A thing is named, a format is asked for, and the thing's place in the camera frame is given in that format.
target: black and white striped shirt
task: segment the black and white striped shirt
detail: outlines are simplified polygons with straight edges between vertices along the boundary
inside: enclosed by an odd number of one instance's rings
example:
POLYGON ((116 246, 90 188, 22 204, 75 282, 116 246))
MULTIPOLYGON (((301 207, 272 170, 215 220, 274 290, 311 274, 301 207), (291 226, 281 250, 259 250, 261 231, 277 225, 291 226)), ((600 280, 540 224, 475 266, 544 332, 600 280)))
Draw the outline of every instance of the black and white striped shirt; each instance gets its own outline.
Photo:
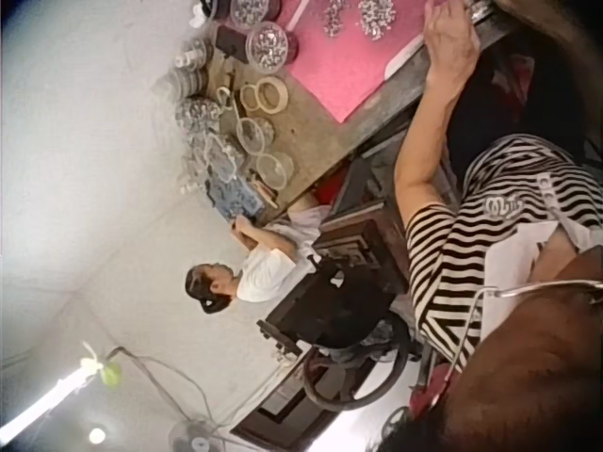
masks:
MULTIPOLYGON (((480 155, 464 179, 460 210, 419 210, 407 228, 411 293, 418 329, 449 359, 458 350, 468 310, 483 287, 485 253, 520 223, 553 219, 536 176, 549 173, 562 212, 587 228, 603 225, 603 191, 559 148, 538 137, 509 136, 480 155)), ((460 363, 480 341, 472 321, 460 363)))

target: tape roll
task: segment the tape roll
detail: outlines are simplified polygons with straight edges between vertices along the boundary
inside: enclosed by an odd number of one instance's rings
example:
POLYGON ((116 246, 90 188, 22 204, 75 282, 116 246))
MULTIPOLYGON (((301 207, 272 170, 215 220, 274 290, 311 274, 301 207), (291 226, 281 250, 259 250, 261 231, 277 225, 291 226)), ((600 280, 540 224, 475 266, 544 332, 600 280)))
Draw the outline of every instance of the tape roll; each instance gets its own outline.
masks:
POLYGON ((257 111, 260 109, 259 103, 257 103, 257 86, 256 85, 243 85, 241 91, 239 93, 239 99, 241 101, 241 105, 247 111, 257 111), (252 97, 255 101, 255 105, 249 105, 247 100, 252 97))
POLYGON ((257 105, 270 115, 275 115, 283 111, 289 103, 289 91, 285 83, 276 77, 264 77, 258 80, 255 85, 255 100, 257 105), (266 89, 272 86, 279 95, 276 105, 272 104, 266 97, 266 89))

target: pink board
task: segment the pink board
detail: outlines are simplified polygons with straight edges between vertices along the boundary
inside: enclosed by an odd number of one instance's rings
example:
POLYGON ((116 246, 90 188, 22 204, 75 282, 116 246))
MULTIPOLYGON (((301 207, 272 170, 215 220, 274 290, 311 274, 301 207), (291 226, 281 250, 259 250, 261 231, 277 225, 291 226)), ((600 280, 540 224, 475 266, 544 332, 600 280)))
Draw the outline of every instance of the pink board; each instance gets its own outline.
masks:
POLYGON ((372 41, 358 24, 358 1, 348 1, 350 6, 341 13, 344 28, 334 39, 322 29, 329 0, 283 0, 277 21, 300 43, 298 57, 288 70, 338 122, 345 121, 416 52, 422 44, 424 21, 425 0, 393 0, 397 15, 391 30, 372 41), (303 8, 301 4, 305 9, 293 24, 291 19, 303 8))

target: wooden table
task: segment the wooden table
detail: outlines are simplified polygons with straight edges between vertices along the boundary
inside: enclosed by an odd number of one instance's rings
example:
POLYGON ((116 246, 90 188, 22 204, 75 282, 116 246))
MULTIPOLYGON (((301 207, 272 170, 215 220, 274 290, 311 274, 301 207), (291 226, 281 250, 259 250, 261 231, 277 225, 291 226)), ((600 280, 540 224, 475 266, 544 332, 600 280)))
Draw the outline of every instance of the wooden table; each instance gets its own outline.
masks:
MULTIPOLYGON (((477 28, 482 46, 488 47, 510 33, 513 22, 506 16, 494 14, 477 28)), ((224 75, 232 64, 236 70, 235 89, 240 89, 245 83, 255 83, 262 77, 250 66, 230 61, 224 63, 223 53, 214 52, 209 69, 209 97, 215 99, 216 88, 224 84, 224 75)), ((276 129, 276 139, 270 148, 290 155, 295 172, 288 186, 279 193, 279 208, 268 207, 260 221, 266 224, 281 215, 322 176, 402 110, 415 103, 423 92, 428 68, 429 56, 425 47, 422 47, 342 124, 335 121, 287 71, 277 73, 289 90, 289 104, 282 113, 266 116, 276 129)), ((249 116, 261 116, 256 113, 249 116)))

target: logo on shirt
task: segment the logo on shirt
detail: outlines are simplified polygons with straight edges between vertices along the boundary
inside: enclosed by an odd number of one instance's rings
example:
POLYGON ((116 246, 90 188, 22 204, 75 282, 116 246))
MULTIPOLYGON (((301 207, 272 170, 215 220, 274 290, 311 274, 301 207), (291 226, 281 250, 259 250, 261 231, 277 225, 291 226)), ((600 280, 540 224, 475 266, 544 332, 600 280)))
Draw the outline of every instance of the logo on shirt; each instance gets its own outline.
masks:
POLYGON ((517 218, 524 208, 524 202, 515 195, 489 196, 483 202, 483 212, 492 219, 517 218))

